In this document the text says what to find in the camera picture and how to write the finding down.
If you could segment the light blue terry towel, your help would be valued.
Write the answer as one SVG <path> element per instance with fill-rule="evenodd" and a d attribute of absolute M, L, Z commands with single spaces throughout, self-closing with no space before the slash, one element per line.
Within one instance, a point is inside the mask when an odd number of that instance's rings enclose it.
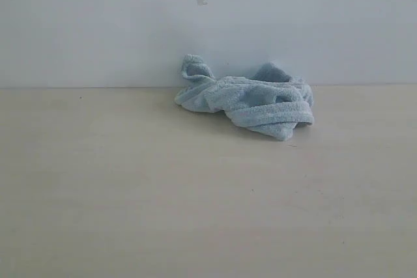
<path fill-rule="evenodd" d="M 238 127 L 287 141 L 298 126 L 311 126 L 313 93 L 301 78 L 266 63 L 251 78 L 215 78 L 198 55 L 187 54 L 182 77 L 189 85 L 175 103 L 197 113 L 224 112 Z"/>

